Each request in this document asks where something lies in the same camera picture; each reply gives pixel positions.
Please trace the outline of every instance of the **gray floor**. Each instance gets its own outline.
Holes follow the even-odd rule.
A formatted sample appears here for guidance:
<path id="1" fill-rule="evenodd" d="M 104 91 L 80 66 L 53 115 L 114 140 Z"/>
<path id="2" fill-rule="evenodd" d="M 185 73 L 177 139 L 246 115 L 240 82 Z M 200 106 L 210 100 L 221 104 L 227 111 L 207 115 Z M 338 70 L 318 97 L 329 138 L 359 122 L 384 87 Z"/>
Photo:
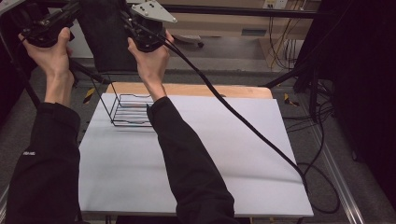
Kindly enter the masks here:
<path id="1" fill-rule="evenodd" d="M 197 67 L 208 74 L 209 80 L 214 84 L 247 85 L 257 86 L 281 76 L 285 70 L 271 71 L 266 66 L 259 42 L 253 39 L 240 39 L 230 37 L 204 37 L 205 46 L 202 49 L 194 45 L 178 43 L 182 51 L 191 59 Z M 83 60 L 85 64 L 92 64 L 91 60 Z M 74 101 L 72 107 L 81 115 L 81 132 L 79 139 L 83 137 L 83 130 L 88 127 L 88 121 L 98 103 L 97 95 L 84 105 L 82 103 L 86 92 L 91 87 L 90 81 L 78 74 L 80 82 L 73 91 Z M 113 77 L 116 81 L 138 81 L 137 75 Z M 307 94 L 295 94 L 292 85 L 295 79 L 291 78 L 279 87 L 272 89 L 274 97 L 278 100 L 279 108 L 283 117 L 304 116 L 301 106 L 284 103 L 287 93 L 293 102 L 307 99 Z M 173 57 L 166 72 L 165 82 L 170 83 L 198 83 L 203 84 L 186 64 L 179 58 Z M 45 90 L 44 78 L 39 70 L 33 73 L 31 83 L 37 94 L 42 98 Z M 20 153 L 27 147 L 32 119 L 35 109 L 28 95 L 24 92 L 21 99 L 16 103 L 7 118 L 7 122 L 0 129 L 0 193 L 5 190 L 12 175 L 13 167 Z M 295 121 L 285 121 L 285 127 L 289 128 Z M 304 127 L 301 124 L 294 128 Z M 396 213 L 390 206 L 387 198 L 380 187 L 376 184 L 367 166 L 361 162 L 355 162 L 351 158 L 349 145 L 342 134 L 337 119 L 329 117 L 324 123 L 325 140 L 334 156 L 334 159 L 346 180 L 347 185 L 361 211 L 365 223 L 396 223 Z M 311 161 L 318 150 L 313 129 L 303 129 L 289 133 L 290 143 L 297 162 Z M 327 173 L 327 167 L 322 158 L 316 162 L 316 166 Z M 336 199 L 332 189 L 324 179 L 316 172 L 310 172 L 307 176 L 310 186 L 310 200 L 322 209 L 334 208 Z M 323 214 L 314 210 L 314 217 L 304 219 L 305 223 L 349 223 L 343 206 L 335 214 Z M 103 216 L 85 216 L 90 220 L 103 220 Z M 254 218 L 254 223 L 295 223 L 294 219 L 287 218 Z"/>

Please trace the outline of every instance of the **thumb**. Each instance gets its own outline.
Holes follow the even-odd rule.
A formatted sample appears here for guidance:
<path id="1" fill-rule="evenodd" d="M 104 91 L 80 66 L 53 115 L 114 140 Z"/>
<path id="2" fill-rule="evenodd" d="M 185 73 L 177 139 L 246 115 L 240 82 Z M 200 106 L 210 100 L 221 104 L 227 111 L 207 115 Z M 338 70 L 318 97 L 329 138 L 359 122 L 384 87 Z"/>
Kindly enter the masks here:
<path id="1" fill-rule="evenodd" d="M 60 48 L 65 49 L 67 43 L 69 42 L 69 39 L 70 39 L 70 29 L 68 27 L 64 27 L 58 35 L 57 45 Z"/>

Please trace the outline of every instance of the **person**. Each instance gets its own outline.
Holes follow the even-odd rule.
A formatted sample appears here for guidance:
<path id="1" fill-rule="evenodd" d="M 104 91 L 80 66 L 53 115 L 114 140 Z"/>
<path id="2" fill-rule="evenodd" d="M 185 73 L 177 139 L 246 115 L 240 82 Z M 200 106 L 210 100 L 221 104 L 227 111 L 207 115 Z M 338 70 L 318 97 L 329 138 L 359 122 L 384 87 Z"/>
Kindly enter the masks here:
<path id="1" fill-rule="evenodd" d="M 173 41 L 166 32 L 166 37 Z M 70 108 L 74 82 L 69 70 L 68 28 L 51 48 L 23 45 L 47 78 L 46 95 L 36 112 L 31 141 L 21 154 L 9 184 L 6 223 L 73 223 L 78 211 L 79 116 Z M 171 190 L 182 223 L 237 223 L 233 196 L 196 132 L 187 124 L 163 87 L 168 48 L 128 50 L 154 104 L 148 118 L 158 134 Z"/>

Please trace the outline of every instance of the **white table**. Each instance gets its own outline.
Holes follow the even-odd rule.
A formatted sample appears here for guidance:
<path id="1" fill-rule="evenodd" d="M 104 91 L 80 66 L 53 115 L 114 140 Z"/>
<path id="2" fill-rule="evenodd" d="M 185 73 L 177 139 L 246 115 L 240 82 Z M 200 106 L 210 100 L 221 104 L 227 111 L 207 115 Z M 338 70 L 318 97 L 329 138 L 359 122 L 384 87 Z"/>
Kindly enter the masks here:
<path id="1" fill-rule="evenodd" d="M 103 98 L 111 107 L 115 95 Z M 235 198 L 237 217 L 311 217 L 297 172 L 214 97 L 169 96 L 201 137 Z M 226 98 L 291 160 L 289 138 L 273 99 Z M 114 127 L 102 104 L 80 145 L 79 201 L 83 212 L 173 216 L 157 135 Z"/>

